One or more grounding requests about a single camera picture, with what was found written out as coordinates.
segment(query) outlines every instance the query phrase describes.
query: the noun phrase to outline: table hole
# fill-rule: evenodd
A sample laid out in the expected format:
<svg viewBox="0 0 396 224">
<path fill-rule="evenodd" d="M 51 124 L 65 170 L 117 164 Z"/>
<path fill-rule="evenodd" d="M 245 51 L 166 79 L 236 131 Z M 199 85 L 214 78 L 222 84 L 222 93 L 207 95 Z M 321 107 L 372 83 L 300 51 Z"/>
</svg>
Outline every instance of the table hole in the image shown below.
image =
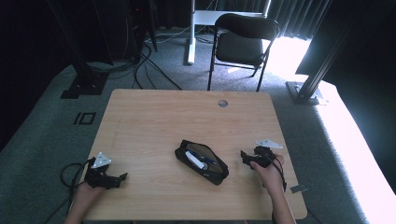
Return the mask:
<svg viewBox="0 0 396 224">
<path fill-rule="evenodd" d="M 219 100 L 218 105 L 221 107 L 227 107 L 228 102 L 226 100 Z"/>
</svg>

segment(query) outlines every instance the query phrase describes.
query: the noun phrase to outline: pencil case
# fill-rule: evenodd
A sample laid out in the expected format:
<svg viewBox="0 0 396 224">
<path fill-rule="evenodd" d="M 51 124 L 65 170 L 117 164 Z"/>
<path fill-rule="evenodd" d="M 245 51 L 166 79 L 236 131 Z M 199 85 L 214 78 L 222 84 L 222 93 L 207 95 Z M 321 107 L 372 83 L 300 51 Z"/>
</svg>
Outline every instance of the pencil case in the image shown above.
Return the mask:
<svg viewBox="0 0 396 224">
<path fill-rule="evenodd" d="M 214 185 L 221 184 L 229 174 L 228 166 L 206 145 L 183 140 L 175 154 L 178 160 Z"/>
</svg>

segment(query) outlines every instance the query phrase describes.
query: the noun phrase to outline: black chair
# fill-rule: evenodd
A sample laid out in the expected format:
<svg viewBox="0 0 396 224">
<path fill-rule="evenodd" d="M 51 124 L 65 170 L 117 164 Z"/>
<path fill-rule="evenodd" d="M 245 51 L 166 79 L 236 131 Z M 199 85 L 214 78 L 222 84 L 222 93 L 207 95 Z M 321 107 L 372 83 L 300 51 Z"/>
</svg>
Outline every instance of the black chair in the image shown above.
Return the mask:
<svg viewBox="0 0 396 224">
<path fill-rule="evenodd" d="M 256 90 L 259 91 L 270 48 L 278 34 L 279 25 L 276 21 L 264 17 L 241 16 L 233 13 L 221 15 L 215 23 L 207 90 L 210 91 L 214 65 L 217 64 L 253 69 L 254 73 L 251 77 L 254 77 L 262 65 L 262 74 Z M 262 48 L 263 40 L 269 42 L 265 51 Z"/>
</svg>

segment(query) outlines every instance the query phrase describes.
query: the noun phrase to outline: person's right hand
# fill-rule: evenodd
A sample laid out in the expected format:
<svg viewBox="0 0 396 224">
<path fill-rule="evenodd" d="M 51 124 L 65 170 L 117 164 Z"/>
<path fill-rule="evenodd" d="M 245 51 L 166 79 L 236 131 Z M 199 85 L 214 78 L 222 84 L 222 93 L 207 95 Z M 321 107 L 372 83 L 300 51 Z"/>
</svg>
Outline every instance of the person's right hand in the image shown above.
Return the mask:
<svg viewBox="0 0 396 224">
<path fill-rule="evenodd" d="M 276 158 L 277 160 L 274 160 L 274 163 L 280 169 L 281 164 L 283 164 L 284 162 L 284 159 L 280 155 L 276 155 Z M 274 196 L 278 193 L 283 194 L 283 180 L 280 176 L 279 171 L 275 168 L 273 164 L 270 164 L 266 168 L 263 168 L 257 162 L 251 161 L 250 165 L 259 175 L 260 179 L 262 180 L 262 184 L 268 190 L 268 194 L 270 196 Z"/>
</svg>

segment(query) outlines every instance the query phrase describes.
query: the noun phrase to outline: white triangular marker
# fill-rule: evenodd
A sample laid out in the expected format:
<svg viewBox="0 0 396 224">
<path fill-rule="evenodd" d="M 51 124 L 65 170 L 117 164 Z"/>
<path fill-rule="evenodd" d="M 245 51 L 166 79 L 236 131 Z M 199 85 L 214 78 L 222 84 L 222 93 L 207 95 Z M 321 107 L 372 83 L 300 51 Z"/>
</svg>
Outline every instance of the white triangular marker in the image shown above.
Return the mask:
<svg viewBox="0 0 396 224">
<path fill-rule="evenodd" d="M 93 168 L 98 168 L 101 166 L 105 166 L 111 163 L 111 159 L 103 155 L 102 152 L 99 152 L 98 156 L 96 157 L 95 162 L 93 163 Z"/>
<path fill-rule="evenodd" d="M 269 140 L 268 138 L 262 141 L 256 141 L 256 145 L 260 147 L 275 147 L 275 148 L 283 148 L 282 145 Z"/>
</svg>

